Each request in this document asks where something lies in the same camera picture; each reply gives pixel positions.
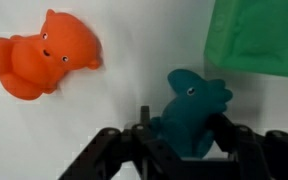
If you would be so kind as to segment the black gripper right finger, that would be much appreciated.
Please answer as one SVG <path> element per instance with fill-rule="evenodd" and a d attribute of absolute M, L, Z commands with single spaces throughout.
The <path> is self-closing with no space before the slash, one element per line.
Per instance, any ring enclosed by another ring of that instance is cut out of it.
<path fill-rule="evenodd" d="M 214 132 L 220 149 L 233 158 L 240 180 L 288 180 L 287 132 L 269 130 L 260 135 L 223 114 L 211 115 L 206 127 Z"/>

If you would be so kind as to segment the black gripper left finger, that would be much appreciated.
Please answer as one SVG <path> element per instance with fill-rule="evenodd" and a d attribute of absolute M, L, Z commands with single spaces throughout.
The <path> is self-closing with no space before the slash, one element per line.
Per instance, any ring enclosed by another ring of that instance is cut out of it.
<path fill-rule="evenodd" d="M 150 128 L 149 107 L 140 109 L 140 122 L 130 128 L 101 129 L 58 180 L 113 180 L 122 165 L 132 162 L 140 180 L 175 180 L 180 158 Z"/>

